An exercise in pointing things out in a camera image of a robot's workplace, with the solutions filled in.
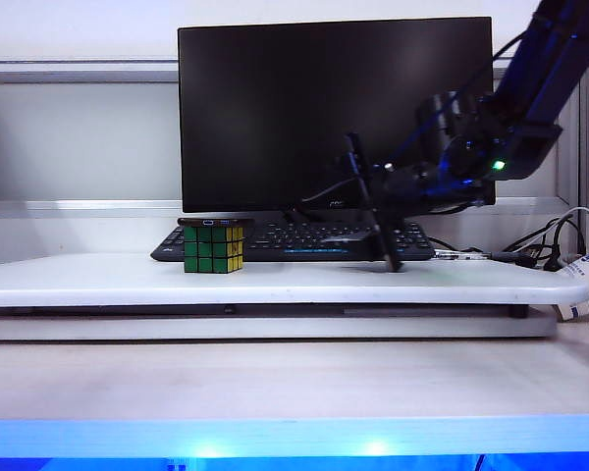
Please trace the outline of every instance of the keyboard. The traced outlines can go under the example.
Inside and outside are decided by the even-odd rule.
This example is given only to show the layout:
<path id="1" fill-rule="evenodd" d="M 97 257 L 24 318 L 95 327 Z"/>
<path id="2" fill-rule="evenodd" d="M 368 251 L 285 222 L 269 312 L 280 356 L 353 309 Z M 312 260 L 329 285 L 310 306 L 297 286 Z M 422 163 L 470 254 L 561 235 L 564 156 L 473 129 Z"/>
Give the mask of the keyboard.
<path id="1" fill-rule="evenodd" d="M 329 262 L 382 260 L 372 228 L 357 223 L 264 223 L 244 229 L 247 262 Z M 393 228 L 394 250 L 400 260 L 434 256 L 427 235 L 416 223 Z M 183 228 L 175 228 L 150 254 L 161 262 L 184 261 Z"/>

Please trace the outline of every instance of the white cable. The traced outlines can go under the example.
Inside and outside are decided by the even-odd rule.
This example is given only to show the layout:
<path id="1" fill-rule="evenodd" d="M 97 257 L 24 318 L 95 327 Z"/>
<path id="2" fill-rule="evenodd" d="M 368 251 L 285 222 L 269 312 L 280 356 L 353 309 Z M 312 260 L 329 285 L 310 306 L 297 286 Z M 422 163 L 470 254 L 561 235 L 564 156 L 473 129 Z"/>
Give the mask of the white cable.
<path id="1" fill-rule="evenodd" d="M 523 250 L 524 248 L 528 248 L 530 245 L 532 245 L 536 240 L 538 240 L 539 238 L 543 237 L 544 234 L 547 234 L 549 231 L 551 231 L 552 229 L 554 229 L 556 226 L 559 225 L 559 222 L 562 221 L 563 219 L 565 219 L 567 216 L 569 216 L 570 214 L 576 212 L 576 211 L 586 211 L 589 213 L 589 208 L 587 208 L 586 206 L 576 206 L 575 208 L 571 208 L 569 211 L 567 211 L 566 213 L 564 213 L 562 216 L 560 216 L 552 225 L 550 225 L 548 228 L 544 229 L 543 231 L 541 231 L 539 234 L 537 234 L 537 236 L 535 236 L 533 239 L 531 239 L 529 242 L 526 242 L 524 245 L 521 245 L 519 248 L 516 248 L 515 250 L 513 250 L 513 252 L 520 252 L 521 250 Z"/>

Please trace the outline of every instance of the blue light strip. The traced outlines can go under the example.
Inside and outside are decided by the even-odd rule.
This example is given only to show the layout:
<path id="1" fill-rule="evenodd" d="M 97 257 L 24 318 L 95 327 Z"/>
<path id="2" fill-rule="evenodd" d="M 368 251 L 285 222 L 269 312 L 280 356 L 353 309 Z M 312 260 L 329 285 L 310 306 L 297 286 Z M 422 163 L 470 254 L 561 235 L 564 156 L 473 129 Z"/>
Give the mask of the blue light strip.
<path id="1" fill-rule="evenodd" d="M 376 456 L 589 451 L 589 415 L 237 421 L 0 420 L 0 457 Z"/>

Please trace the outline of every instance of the white table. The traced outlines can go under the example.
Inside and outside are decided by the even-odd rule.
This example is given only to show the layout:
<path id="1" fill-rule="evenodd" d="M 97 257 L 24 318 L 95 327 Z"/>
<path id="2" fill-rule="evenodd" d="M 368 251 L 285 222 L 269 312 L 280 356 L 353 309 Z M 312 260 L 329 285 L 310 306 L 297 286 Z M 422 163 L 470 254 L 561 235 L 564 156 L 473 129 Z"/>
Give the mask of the white table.
<path id="1" fill-rule="evenodd" d="M 586 298 L 580 281 L 492 261 L 406 262 L 399 273 L 382 262 L 247 263 L 214 275 L 88 253 L 0 265 L 0 308 L 22 308 L 0 311 L 0 340 L 541 337 L 553 315 L 512 319 L 493 306 Z M 65 315 L 75 307 L 106 315 Z"/>
<path id="2" fill-rule="evenodd" d="M 22 309 L 17 319 L 0 313 L 3 334 L 26 339 L 31 330 L 52 333 L 51 326 L 89 322 L 55 315 L 35 324 L 34 306 L 129 306 L 123 316 L 91 316 L 101 323 L 99 336 L 109 331 L 109 339 L 123 341 L 0 343 L 0 456 L 589 451 L 584 322 L 561 325 L 542 340 L 278 341 L 274 337 L 319 337 L 319 331 L 305 332 L 313 318 L 268 312 L 242 318 L 256 326 L 277 322 L 274 335 L 262 341 L 210 338 L 214 325 L 196 322 L 235 319 L 209 315 L 183 319 L 193 324 L 179 339 L 192 341 L 135 342 L 137 328 L 125 338 L 119 334 L 139 320 L 132 310 L 150 304 L 305 310 L 427 300 L 466 307 L 575 302 L 586 294 L 578 282 L 495 262 L 413 263 L 398 274 L 376 263 L 247 264 L 227 276 L 186 275 L 178 264 L 131 254 L 0 265 L 0 308 Z M 346 319 L 356 322 L 349 327 L 353 337 L 367 337 L 367 329 L 369 337 L 389 337 L 393 326 L 413 317 L 375 311 Z M 339 337 L 331 324 L 336 319 L 321 320 Z M 147 320 L 143 329 L 161 328 L 166 319 Z M 449 327 L 458 319 L 448 321 Z M 86 326 L 73 326 L 68 337 L 78 339 Z"/>
<path id="3" fill-rule="evenodd" d="M 0 344 L 0 455 L 589 451 L 589 324 L 549 340 Z"/>

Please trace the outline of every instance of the computer monitor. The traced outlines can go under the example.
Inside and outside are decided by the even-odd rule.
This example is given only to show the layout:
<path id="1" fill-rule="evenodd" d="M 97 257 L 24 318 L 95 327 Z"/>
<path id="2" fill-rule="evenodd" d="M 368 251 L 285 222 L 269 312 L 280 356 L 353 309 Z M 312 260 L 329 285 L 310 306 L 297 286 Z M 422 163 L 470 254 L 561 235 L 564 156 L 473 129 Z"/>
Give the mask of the computer monitor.
<path id="1" fill-rule="evenodd" d="M 180 28 L 184 212 L 356 208 L 355 185 L 301 204 L 345 177 L 345 134 L 387 162 L 418 106 L 491 56 L 489 18 Z M 468 92 L 492 88 L 486 73 Z"/>

